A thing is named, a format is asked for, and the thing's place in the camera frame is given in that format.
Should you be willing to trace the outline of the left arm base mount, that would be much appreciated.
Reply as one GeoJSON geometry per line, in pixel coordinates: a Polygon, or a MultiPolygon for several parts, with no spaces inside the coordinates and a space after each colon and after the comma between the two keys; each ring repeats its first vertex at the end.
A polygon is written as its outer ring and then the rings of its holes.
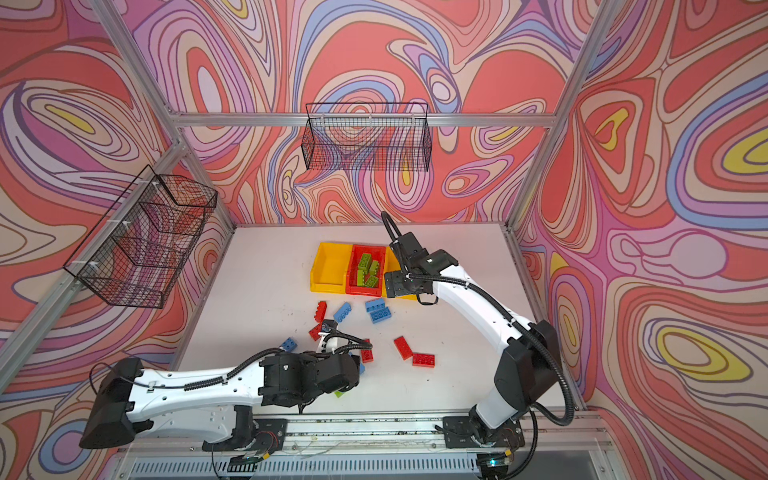
{"type": "Polygon", "coordinates": [[[228,439],[211,443],[204,441],[202,450],[210,454],[216,479],[234,479],[253,475],[275,453],[281,451],[286,439],[288,420],[250,419],[236,426],[228,439]]]}

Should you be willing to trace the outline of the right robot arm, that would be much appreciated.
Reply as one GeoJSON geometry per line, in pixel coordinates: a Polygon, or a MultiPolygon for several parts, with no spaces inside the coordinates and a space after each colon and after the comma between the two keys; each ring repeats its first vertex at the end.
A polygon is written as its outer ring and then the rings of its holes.
{"type": "Polygon", "coordinates": [[[385,274],[387,296],[434,296],[462,314],[499,355],[490,392],[468,413],[472,436],[488,443],[504,423],[532,409],[556,425],[569,425],[575,404],[554,327],[504,306],[446,251],[428,252],[411,232],[387,232],[400,265],[385,274]]]}

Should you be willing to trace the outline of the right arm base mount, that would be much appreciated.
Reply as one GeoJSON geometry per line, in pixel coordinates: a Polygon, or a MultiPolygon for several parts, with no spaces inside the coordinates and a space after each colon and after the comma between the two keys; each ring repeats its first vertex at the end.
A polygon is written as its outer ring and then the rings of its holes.
{"type": "Polygon", "coordinates": [[[495,429],[486,427],[478,418],[445,416],[435,425],[448,449],[505,449],[512,452],[526,445],[523,429],[518,421],[508,419],[495,429]]]}

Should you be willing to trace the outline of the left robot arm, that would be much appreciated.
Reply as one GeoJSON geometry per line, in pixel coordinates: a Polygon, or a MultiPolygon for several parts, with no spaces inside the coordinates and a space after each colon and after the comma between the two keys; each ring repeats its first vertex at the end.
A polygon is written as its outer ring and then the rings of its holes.
{"type": "Polygon", "coordinates": [[[371,343],[332,321],[319,328],[315,351],[268,348],[227,368],[162,371],[136,357],[122,359],[94,388],[79,446],[106,450],[154,436],[197,439],[207,451],[244,450],[259,434],[255,408],[303,412],[324,395],[358,386],[371,343]]]}

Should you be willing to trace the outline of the green lego tall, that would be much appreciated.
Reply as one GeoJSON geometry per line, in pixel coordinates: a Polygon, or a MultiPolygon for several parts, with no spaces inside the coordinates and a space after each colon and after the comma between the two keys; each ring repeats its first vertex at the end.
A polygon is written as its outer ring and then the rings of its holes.
{"type": "Polygon", "coordinates": [[[363,253],[360,256],[357,269],[367,272],[372,261],[372,255],[370,253],[363,253]]]}

